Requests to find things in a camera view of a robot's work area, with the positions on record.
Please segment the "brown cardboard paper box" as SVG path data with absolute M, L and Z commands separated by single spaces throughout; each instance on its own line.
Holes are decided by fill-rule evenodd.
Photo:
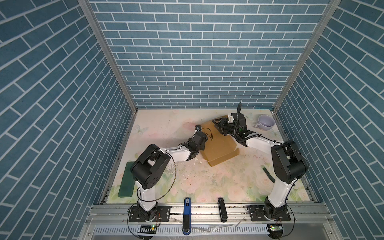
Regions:
M 231 136 L 222 135 L 212 121 L 202 124 L 202 131 L 207 133 L 210 138 L 205 143 L 205 149 L 200 151 L 202 157 L 211 167 L 230 160 L 240 154 L 237 143 Z

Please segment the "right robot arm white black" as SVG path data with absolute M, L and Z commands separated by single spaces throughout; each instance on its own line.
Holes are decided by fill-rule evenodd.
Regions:
M 263 214 L 266 219 L 276 221 L 288 212 L 289 194 L 297 181 L 308 171 L 309 163 L 294 141 L 281 143 L 249 130 L 241 108 L 242 104 L 239 103 L 235 113 L 214 119 L 212 122 L 223 136 L 230 135 L 239 144 L 272 156 L 276 179 L 271 193 L 265 199 Z

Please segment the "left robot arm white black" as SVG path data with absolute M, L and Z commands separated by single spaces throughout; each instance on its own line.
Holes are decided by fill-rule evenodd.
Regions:
M 169 161 L 174 163 L 187 162 L 194 159 L 200 151 L 205 149 L 206 142 L 212 140 L 213 135 L 202 131 L 195 131 L 187 142 L 173 148 L 160 148 L 155 144 L 149 145 L 137 158 L 131 167 L 131 173 L 138 186 L 138 209 L 136 212 L 145 222 L 152 221 L 159 214 L 158 200 L 155 198 L 153 187 L 159 182 Z

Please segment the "lavender ceramic cup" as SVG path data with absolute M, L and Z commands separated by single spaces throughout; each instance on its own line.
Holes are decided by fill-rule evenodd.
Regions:
M 255 123 L 255 128 L 263 131 L 271 130 L 275 126 L 276 122 L 273 117 L 268 115 L 260 115 Z

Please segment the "black handheld stick device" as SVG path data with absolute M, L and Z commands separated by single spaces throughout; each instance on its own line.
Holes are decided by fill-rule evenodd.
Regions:
M 224 198 L 218 198 L 218 204 L 219 204 L 219 213 L 220 213 L 221 222 L 226 223 L 228 220 L 228 213 L 227 213 Z

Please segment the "green rectangular board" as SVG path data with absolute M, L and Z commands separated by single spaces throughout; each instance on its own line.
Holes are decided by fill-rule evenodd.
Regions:
M 120 189 L 118 192 L 119 198 L 129 198 L 129 197 L 132 197 L 133 195 L 133 191 L 135 187 L 135 179 L 131 172 L 131 167 L 133 166 L 133 164 L 134 162 L 126 163 L 126 167 L 122 177 L 122 182 L 120 184 Z

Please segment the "blue black handheld tool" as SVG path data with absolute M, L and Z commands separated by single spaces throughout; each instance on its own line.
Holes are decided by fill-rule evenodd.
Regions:
M 188 236 L 192 232 L 192 205 L 191 198 L 185 198 L 183 211 L 183 234 Z

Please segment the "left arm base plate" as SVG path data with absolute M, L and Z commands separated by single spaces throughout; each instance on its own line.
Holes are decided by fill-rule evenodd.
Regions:
M 134 205 L 129 210 L 128 220 L 133 223 L 169 222 L 170 212 L 170 206 L 154 206 L 147 212 L 140 205 Z

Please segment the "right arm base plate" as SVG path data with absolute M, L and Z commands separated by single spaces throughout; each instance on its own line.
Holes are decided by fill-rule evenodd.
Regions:
M 291 216 L 286 205 L 280 208 L 264 205 L 249 205 L 246 210 L 249 212 L 252 222 L 270 221 L 270 222 L 289 222 Z

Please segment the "left circuit board below rail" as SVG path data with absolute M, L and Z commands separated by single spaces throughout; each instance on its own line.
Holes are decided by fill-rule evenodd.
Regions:
M 157 233 L 157 227 L 154 226 L 139 226 L 137 236 L 141 240 L 150 240 Z

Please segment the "circuit board below rail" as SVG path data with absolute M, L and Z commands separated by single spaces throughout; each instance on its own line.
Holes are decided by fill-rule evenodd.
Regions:
M 283 226 L 280 224 L 267 224 L 268 237 L 273 240 L 279 240 L 283 236 Z
M 137 236 L 141 240 L 150 240 L 157 233 L 157 227 L 154 226 L 139 226 Z

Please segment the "right circuit board below rail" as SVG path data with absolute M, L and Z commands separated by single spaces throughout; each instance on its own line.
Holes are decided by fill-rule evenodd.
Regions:
M 280 224 L 267 224 L 268 237 L 273 240 L 279 240 L 283 236 L 283 226 Z

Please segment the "aluminium front rail frame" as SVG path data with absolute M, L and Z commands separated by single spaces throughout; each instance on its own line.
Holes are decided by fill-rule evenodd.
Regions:
M 267 224 L 280 224 L 284 232 L 280 240 L 339 240 L 341 233 L 325 204 L 290 203 L 291 221 L 252 222 L 249 205 L 260 203 L 225 203 L 228 220 L 222 223 L 218 203 L 192 203 L 192 232 L 183 234 L 184 204 L 160 204 L 170 206 L 169 222 L 129 222 L 132 205 L 95 205 L 80 233 L 82 240 L 139 240 L 139 226 L 157 227 L 150 240 L 273 240 L 268 237 Z

